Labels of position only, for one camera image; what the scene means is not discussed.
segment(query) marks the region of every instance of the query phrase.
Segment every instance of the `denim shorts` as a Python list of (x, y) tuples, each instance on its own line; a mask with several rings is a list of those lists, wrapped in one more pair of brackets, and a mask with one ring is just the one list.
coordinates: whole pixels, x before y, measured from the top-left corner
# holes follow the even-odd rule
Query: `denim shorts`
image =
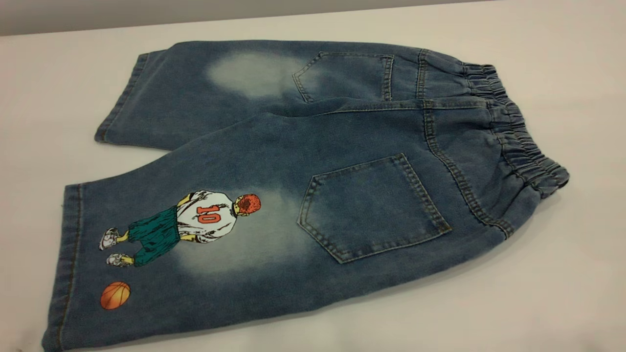
[(569, 178), (493, 66), (387, 44), (141, 54), (95, 139), (172, 152), (66, 187), (46, 351), (419, 279), (503, 242)]

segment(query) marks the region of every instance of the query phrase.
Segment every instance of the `white table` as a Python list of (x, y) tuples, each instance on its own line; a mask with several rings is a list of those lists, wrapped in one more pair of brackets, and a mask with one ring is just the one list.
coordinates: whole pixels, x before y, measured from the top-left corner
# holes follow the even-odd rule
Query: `white table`
[(0, 348), (41, 350), (63, 186), (164, 154), (93, 141), (137, 54), (289, 39), (494, 64), (570, 183), (509, 241), (450, 271), (314, 313), (115, 351), (626, 351), (625, 14), (620, 0), (510, 0), (0, 38)]

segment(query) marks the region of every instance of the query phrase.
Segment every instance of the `back pocket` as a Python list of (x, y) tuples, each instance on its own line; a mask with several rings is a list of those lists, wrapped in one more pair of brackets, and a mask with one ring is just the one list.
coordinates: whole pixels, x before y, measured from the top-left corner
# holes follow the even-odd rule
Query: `back pocket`
[(294, 82), (307, 103), (330, 98), (391, 100), (393, 55), (321, 51)]
[(452, 229), (402, 153), (313, 176), (298, 224), (341, 264)]

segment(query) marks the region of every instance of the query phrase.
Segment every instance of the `basketball player print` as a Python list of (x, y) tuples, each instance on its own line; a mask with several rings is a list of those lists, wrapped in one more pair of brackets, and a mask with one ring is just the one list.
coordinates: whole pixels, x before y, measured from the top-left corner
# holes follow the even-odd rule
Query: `basketball player print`
[(177, 205), (128, 226), (123, 236), (118, 229), (108, 229), (100, 240), (100, 250), (122, 242), (141, 242), (133, 256), (111, 254), (111, 266), (144, 266), (169, 252), (180, 241), (211, 243), (227, 235), (238, 217), (248, 216), (261, 208), (259, 197), (245, 194), (235, 202), (225, 194), (199, 190), (188, 194)]

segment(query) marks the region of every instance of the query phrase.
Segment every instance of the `orange basketball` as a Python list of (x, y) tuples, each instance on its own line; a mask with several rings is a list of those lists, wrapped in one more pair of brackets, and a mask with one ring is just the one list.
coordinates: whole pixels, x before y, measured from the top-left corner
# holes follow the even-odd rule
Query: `orange basketball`
[(100, 297), (100, 304), (104, 309), (115, 309), (124, 304), (130, 296), (130, 286), (116, 281), (105, 288)]

